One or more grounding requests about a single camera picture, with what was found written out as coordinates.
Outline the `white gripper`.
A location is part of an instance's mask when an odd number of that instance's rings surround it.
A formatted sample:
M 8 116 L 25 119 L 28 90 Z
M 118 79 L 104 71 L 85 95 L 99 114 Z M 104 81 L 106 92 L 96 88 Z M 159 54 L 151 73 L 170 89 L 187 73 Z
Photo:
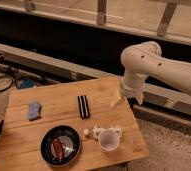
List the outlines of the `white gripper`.
M 125 81 L 124 78 L 121 78 L 120 80 L 120 91 L 116 90 L 111 99 L 110 99 L 110 107 L 113 108 L 116 106 L 118 103 L 124 100 L 124 97 L 127 98 L 143 98 L 143 88 L 142 87 L 137 87 L 137 88 L 132 88 L 129 87 Z

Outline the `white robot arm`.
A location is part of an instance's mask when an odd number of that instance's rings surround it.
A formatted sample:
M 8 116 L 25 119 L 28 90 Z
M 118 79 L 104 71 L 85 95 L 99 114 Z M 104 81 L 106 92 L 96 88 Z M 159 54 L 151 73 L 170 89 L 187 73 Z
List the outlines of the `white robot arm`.
M 148 77 L 191 96 L 191 63 L 167 59 L 161 53 L 160 45 L 154 41 L 132 45 L 122 51 L 120 60 L 125 71 L 119 87 L 111 97 L 111 107 L 124 98 L 134 98 L 142 104 L 143 87 Z

